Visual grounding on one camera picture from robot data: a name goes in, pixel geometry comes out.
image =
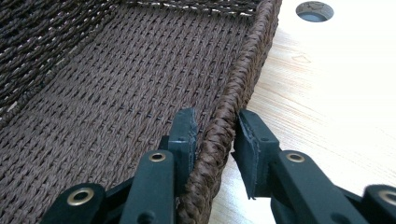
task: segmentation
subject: metal rivet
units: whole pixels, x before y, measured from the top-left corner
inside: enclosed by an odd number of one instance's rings
[[[396,206],[396,200],[395,200],[396,192],[395,191],[391,191],[391,190],[388,190],[388,189],[383,189],[383,190],[380,190],[378,192],[378,194],[379,194],[379,197],[382,200],[384,200],[385,202]]]
[[[288,158],[289,161],[294,161],[294,162],[303,162],[305,161],[305,158],[297,153],[289,153],[288,155],[286,155],[286,157]]]
[[[154,153],[154,154],[151,154],[151,155],[149,156],[149,159],[150,159],[151,161],[164,161],[165,158],[166,158],[165,154],[163,154],[163,153],[161,153],[161,152]]]
[[[83,194],[84,197],[82,197],[81,199],[76,198],[76,196],[78,196],[79,194]],[[93,194],[93,189],[90,188],[76,189],[67,198],[67,203],[72,206],[82,205],[84,203],[87,203],[93,197]]]

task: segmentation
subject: woven wicker surface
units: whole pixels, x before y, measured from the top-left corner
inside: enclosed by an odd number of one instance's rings
[[[253,91],[279,7],[262,2],[248,17],[118,6],[0,130],[0,222],[37,222],[77,183],[109,189],[129,178],[186,107],[196,109],[202,153],[179,221],[207,222],[234,114]]]

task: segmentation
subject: wooden table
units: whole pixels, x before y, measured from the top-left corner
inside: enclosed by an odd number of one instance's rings
[[[333,18],[313,23],[296,15],[302,2],[284,1],[248,109],[335,185],[396,186],[396,3],[329,0]],[[275,223],[269,200],[248,200],[232,157],[222,179],[210,223]]]

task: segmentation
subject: wood grain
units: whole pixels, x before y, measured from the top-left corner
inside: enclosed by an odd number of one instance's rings
[[[329,0],[333,18],[312,23],[295,14],[302,2],[284,1],[248,109],[334,184],[396,186],[396,3]],[[275,223],[269,200],[248,200],[231,157],[210,223]]]

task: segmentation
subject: woven basket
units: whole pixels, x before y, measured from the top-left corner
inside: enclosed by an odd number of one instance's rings
[[[280,0],[0,3],[0,222],[37,222],[65,189],[110,189],[194,107],[179,223],[206,223],[277,26]]]

